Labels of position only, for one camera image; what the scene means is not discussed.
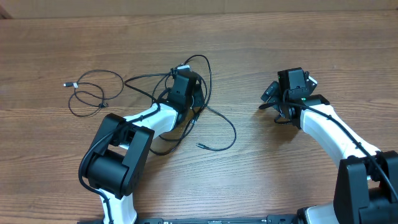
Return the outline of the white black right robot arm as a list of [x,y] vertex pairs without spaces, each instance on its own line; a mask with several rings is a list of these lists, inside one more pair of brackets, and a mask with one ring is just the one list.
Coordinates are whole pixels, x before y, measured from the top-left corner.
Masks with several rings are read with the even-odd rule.
[[279,112],[277,124],[310,135],[338,167],[333,201],[298,209],[289,223],[397,223],[397,152],[382,152],[357,135],[330,102],[314,94],[318,82],[302,68],[282,70],[261,96],[260,109]]

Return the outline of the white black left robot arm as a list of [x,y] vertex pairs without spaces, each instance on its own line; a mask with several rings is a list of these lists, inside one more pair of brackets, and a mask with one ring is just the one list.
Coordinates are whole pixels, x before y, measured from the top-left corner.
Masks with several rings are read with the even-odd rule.
[[167,97],[136,115],[110,113],[78,168],[80,184],[99,195],[103,204],[102,223],[136,223],[133,194],[144,171],[152,141],[172,131],[190,109],[204,105],[199,84],[175,84]]

